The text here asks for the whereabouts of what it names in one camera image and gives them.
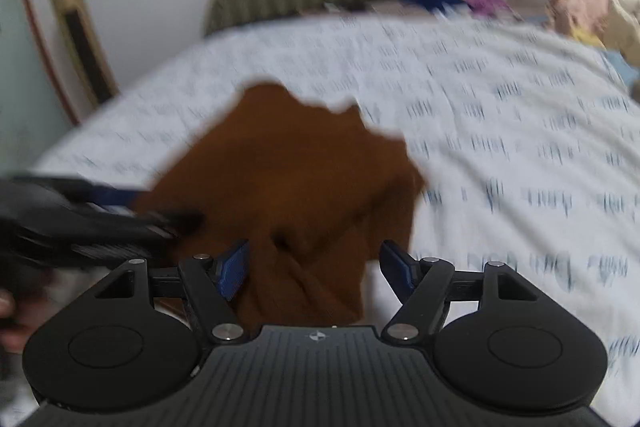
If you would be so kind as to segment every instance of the pale green door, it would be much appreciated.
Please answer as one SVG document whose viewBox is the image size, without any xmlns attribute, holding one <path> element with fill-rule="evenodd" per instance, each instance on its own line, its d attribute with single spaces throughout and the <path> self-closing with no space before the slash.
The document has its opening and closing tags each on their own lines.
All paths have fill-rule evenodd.
<svg viewBox="0 0 640 427">
<path fill-rule="evenodd" d="M 0 174 L 28 167 L 69 129 L 21 0 L 0 0 Z"/>
</svg>

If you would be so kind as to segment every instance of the person's hand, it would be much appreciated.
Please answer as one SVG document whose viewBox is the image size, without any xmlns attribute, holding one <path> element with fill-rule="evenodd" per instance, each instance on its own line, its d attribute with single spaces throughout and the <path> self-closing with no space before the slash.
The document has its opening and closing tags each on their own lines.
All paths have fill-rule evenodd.
<svg viewBox="0 0 640 427">
<path fill-rule="evenodd" d="M 0 289 L 0 319 L 11 317 L 15 323 L 11 328 L 0 330 L 0 344 L 9 353 L 21 353 L 31 333 L 52 314 L 52 306 L 44 295 L 16 303 L 11 293 Z"/>
</svg>

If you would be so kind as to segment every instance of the brown garment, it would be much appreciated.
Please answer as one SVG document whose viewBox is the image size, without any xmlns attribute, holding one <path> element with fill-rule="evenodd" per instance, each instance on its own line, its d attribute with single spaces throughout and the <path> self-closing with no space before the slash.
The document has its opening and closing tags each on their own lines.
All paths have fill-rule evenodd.
<svg viewBox="0 0 640 427">
<path fill-rule="evenodd" d="M 362 318 L 365 262 L 384 239 L 407 246 L 423 184 L 404 142 L 371 134 L 356 105 L 335 114 L 261 84 L 136 207 L 205 214 L 175 261 L 249 240 L 233 302 L 245 326 L 347 325 Z"/>
</svg>

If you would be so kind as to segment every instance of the white bed sheet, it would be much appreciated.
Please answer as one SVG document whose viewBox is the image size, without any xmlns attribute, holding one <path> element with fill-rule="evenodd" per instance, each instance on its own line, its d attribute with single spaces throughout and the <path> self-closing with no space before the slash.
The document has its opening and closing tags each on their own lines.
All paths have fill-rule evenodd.
<svg viewBox="0 0 640 427">
<path fill-rule="evenodd" d="M 141 80 L 38 170 L 147 187 L 256 76 L 303 101 L 355 99 L 371 128 L 404 134 L 430 182 L 412 254 L 516 269 L 606 345 L 595 410 L 615 426 L 640 418 L 640 108 L 597 51 L 476 21 L 358 16 L 230 30 Z M 398 301 L 369 272 L 367 318 L 380 324 Z"/>
</svg>

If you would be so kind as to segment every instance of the ribbed gray panel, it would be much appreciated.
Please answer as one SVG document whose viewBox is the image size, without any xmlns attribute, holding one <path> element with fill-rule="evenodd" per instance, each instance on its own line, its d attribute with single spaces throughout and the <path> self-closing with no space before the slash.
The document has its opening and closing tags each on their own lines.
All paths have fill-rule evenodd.
<svg viewBox="0 0 640 427">
<path fill-rule="evenodd" d="M 314 333 L 325 334 L 313 340 Z M 132 412 L 42 406 L 24 427 L 604 427 L 587 410 L 508 417 L 462 401 L 415 349 L 370 328 L 265 327 L 242 346 L 216 348 L 173 396 Z"/>
</svg>

